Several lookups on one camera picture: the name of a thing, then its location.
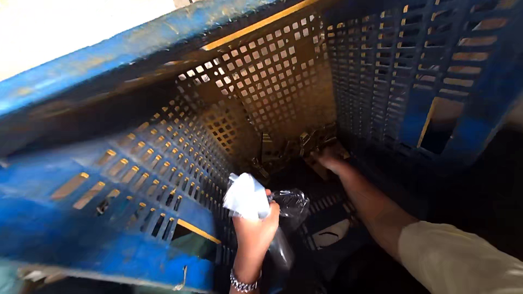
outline beige sleeve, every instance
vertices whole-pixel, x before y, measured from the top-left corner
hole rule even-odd
[[[425,221],[406,226],[399,253],[432,294],[523,293],[523,263],[475,234]]]

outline black plastic bag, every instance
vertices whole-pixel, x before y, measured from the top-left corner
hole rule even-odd
[[[291,219],[292,227],[296,229],[309,214],[309,199],[298,189],[273,192],[268,196],[280,206],[280,216]]]

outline silver wristwatch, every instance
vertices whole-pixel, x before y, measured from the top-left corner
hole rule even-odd
[[[260,277],[258,277],[258,280],[256,282],[254,282],[252,284],[242,283],[242,282],[238,281],[238,279],[236,279],[234,270],[231,269],[231,285],[238,292],[248,293],[248,292],[251,292],[252,290],[258,288],[258,282],[261,277],[262,277],[262,271],[260,270]]]

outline plastic crate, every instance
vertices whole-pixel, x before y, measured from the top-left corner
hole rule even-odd
[[[236,246],[227,177],[256,172],[263,133],[281,146],[336,121],[356,152],[471,164],[521,92],[522,7],[202,0],[5,80],[0,256],[211,290]],[[444,144],[424,143],[445,106]],[[215,252],[173,244],[180,226]]]

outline white wall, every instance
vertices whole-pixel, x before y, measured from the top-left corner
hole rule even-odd
[[[189,5],[189,0],[0,0],[0,81]]]

